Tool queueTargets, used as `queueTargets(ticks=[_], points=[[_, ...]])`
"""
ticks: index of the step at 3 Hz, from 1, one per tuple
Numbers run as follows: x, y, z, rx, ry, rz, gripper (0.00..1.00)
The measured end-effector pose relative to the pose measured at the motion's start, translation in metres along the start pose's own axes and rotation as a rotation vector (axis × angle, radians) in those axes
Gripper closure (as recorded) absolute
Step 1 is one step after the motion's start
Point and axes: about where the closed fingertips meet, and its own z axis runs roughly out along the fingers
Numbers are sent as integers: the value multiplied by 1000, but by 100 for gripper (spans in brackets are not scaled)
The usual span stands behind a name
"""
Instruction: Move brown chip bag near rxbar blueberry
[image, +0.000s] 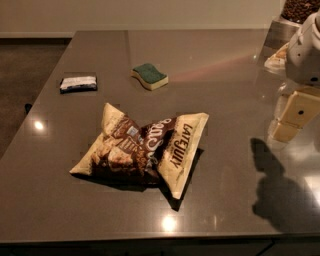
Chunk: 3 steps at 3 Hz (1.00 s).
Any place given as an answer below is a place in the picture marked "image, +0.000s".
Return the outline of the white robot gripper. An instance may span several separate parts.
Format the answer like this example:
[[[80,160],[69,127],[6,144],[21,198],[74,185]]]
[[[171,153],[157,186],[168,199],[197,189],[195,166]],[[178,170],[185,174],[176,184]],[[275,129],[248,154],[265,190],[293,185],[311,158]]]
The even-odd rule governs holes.
[[[289,41],[286,76],[298,84],[320,85],[320,10],[311,14]],[[301,87],[278,98],[270,137],[291,141],[320,113],[320,89]]]

